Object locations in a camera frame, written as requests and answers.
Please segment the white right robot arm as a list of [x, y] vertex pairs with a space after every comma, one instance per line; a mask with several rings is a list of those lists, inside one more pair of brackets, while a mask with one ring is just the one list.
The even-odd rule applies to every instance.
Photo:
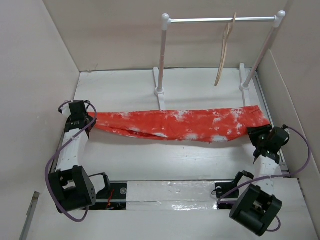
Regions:
[[248, 127], [247, 133], [255, 147], [254, 182], [240, 179], [231, 184], [232, 193], [239, 197], [229, 217], [261, 237], [282, 208], [282, 201], [274, 195], [271, 178], [280, 165], [280, 150], [290, 140], [288, 127]]

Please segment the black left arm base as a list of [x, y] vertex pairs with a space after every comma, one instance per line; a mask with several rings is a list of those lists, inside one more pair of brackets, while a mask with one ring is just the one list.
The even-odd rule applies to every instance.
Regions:
[[105, 172], [89, 176], [93, 183], [96, 202], [90, 206], [91, 211], [122, 211], [127, 209], [127, 181], [111, 181]]

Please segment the orange white tie-dye trousers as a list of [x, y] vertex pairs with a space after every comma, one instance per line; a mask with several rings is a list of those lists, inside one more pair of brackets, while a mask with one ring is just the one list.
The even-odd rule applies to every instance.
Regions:
[[99, 112], [95, 128], [136, 139], [224, 143], [247, 135], [248, 128], [269, 127], [257, 105], [204, 110]]

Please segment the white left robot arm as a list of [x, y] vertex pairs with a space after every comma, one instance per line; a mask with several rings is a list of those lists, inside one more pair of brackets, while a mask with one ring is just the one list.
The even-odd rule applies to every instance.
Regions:
[[48, 183], [56, 207], [60, 213], [85, 209], [96, 203], [96, 194], [107, 198], [111, 194], [111, 185], [99, 181], [93, 185], [80, 160], [90, 132], [97, 117], [90, 116], [88, 100], [73, 100], [64, 103], [58, 111], [66, 117], [61, 150], [55, 171], [48, 174]]

